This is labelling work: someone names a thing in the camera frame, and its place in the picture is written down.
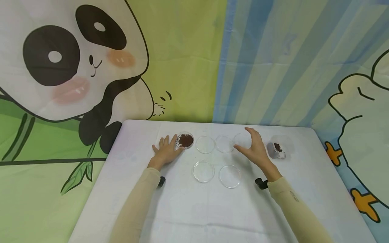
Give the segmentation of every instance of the brown soil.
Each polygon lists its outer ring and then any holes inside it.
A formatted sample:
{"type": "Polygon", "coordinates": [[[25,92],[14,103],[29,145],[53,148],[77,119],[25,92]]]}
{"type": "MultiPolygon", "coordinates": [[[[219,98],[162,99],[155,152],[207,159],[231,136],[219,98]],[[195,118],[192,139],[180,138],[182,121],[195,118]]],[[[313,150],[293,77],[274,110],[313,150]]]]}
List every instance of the brown soil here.
{"type": "Polygon", "coordinates": [[[189,134],[181,134],[177,137],[177,146],[188,148],[193,144],[193,137],[189,134]]]}
{"type": "Polygon", "coordinates": [[[281,146],[278,143],[274,143],[274,147],[278,152],[282,152],[281,146]]]}

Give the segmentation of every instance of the arm sleeve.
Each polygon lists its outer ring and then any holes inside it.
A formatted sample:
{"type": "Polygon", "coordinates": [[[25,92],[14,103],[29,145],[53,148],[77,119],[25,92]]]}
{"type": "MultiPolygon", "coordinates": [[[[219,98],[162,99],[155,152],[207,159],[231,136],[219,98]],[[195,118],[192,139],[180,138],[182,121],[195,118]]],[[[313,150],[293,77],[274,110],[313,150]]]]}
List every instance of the arm sleeve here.
{"type": "Polygon", "coordinates": [[[270,195],[281,207],[299,243],[332,243],[326,229],[298,197],[284,177],[268,183],[270,195]]]}
{"type": "Polygon", "coordinates": [[[152,195],[160,181],[160,172],[146,168],[120,211],[110,243],[138,243],[152,195]]]}

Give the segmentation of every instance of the left hand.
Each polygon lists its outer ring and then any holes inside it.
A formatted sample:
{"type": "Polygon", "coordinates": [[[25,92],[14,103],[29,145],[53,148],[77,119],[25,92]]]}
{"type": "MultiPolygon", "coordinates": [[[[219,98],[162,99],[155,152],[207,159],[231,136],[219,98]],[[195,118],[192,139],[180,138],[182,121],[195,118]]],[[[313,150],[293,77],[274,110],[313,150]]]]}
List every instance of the left hand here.
{"type": "Polygon", "coordinates": [[[152,149],[155,152],[153,158],[151,158],[148,168],[154,168],[156,170],[161,171],[161,168],[164,164],[172,162],[185,148],[178,148],[176,151],[174,150],[175,141],[177,139],[177,134],[175,134],[169,144],[169,135],[166,136],[165,139],[161,138],[159,140],[159,149],[152,145],[152,149]]]}

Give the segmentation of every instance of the panda eye patch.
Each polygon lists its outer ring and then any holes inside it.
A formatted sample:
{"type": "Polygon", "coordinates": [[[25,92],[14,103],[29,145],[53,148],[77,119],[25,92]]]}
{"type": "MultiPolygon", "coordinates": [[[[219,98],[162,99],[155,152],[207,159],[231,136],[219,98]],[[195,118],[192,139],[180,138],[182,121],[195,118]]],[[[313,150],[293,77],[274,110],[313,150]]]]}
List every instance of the panda eye patch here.
{"type": "Polygon", "coordinates": [[[80,48],[68,30],[45,25],[33,30],[23,43],[23,59],[41,85],[57,86],[70,80],[80,63],[80,48]]]}
{"type": "Polygon", "coordinates": [[[81,5],[75,18],[84,38],[97,45],[115,50],[126,47],[127,39],[120,26],[103,10],[92,5],[81,5]]]}

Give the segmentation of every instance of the white tablecloth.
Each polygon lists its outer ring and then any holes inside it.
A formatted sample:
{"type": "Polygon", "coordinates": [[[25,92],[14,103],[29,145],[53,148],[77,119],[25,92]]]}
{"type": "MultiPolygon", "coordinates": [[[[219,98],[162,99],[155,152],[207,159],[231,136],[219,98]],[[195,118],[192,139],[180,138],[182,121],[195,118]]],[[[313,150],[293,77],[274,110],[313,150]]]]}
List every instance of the white tablecloth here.
{"type": "MultiPolygon", "coordinates": [[[[335,242],[375,242],[314,130],[250,127],[260,132],[265,144],[274,135],[293,141],[294,153],[273,162],[335,242]]],[[[181,131],[193,134],[195,142],[200,136],[233,139],[246,132],[243,125],[125,121],[69,242],[108,242],[121,207],[154,155],[151,145],[181,131]]],[[[264,174],[236,150],[201,154],[194,144],[161,175],[166,182],[154,194],[140,242],[297,242],[268,190],[261,191],[254,183],[258,177],[265,180],[264,174]],[[215,177],[204,184],[191,172],[202,159],[215,167],[215,177]],[[242,173],[235,189],[224,187],[218,179],[227,164],[242,173]]]]}

